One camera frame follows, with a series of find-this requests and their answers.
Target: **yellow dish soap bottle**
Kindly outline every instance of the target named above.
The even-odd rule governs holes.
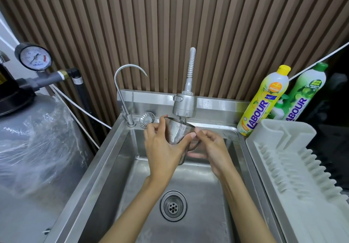
[[[267,75],[238,123],[238,131],[249,136],[261,119],[268,116],[288,87],[288,65],[280,65],[276,72]]]

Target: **black elbow pipe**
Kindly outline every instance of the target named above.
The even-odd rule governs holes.
[[[81,76],[79,69],[70,68],[70,69],[67,69],[66,71],[67,71],[67,74],[72,78],[72,80],[74,82],[75,89],[79,95],[79,98],[80,98],[81,103],[84,107],[84,110],[86,112],[88,112],[89,114],[91,114],[93,117],[96,117],[96,115],[93,111],[93,108],[92,108],[90,96],[88,94],[86,85],[82,79],[82,76]],[[102,144],[104,139],[105,139],[102,125],[99,122],[97,122],[96,120],[92,119],[91,117],[89,117],[89,120],[90,120],[91,126],[92,126],[92,128],[97,136],[99,143]]]

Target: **gooseneck faucet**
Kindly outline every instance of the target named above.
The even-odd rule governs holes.
[[[121,106],[121,107],[122,107],[123,112],[124,112],[124,114],[125,114],[125,119],[127,120],[128,126],[129,126],[129,127],[135,127],[135,126],[136,126],[136,123],[135,123],[134,120],[133,120],[132,114],[129,113],[129,110],[128,110],[127,107],[126,107],[126,103],[125,103],[125,101],[124,101],[123,95],[121,95],[121,91],[120,91],[120,89],[119,89],[118,83],[116,82],[116,76],[118,75],[118,73],[119,73],[122,69],[124,69],[124,68],[126,68],[126,67],[136,67],[136,68],[138,68],[139,70],[141,70],[141,71],[143,72],[143,74],[146,75],[146,77],[147,77],[148,75],[147,75],[147,73],[146,73],[141,67],[139,67],[138,65],[135,65],[135,64],[125,64],[125,65],[123,65],[123,66],[120,66],[120,68],[116,70],[115,75],[114,75],[114,83],[115,83],[115,86],[116,86],[116,90],[118,91],[119,96],[120,96],[120,99],[121,99],[121,101],[122,101],[122,106]]]
[[[187,80],[185,82],[184,91],[173,96],[175,103],[173,105],[172,113],[179,116],[183,122],[185,122],[187,118],[195,117],[196,114],[196,103],[198,99],[192,92],[195,54],[195,48],[190,48]]]

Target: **person's left hand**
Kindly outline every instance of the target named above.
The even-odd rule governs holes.
[[[187,134],[178,144],[171,145],[165,138],[165,116],[159,123],[148,123],[144,130],[145,146],[151,170],[149,181],[157,183],[164,189],[170,182],[178,166],[181,155],[196,133]]]

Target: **sink drain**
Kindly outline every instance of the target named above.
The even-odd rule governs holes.
[[[160,201],[160,211],[163,217],[171,222],[181,220],[187,210],[187,201],[183,194],[177,191],[166,192]]]

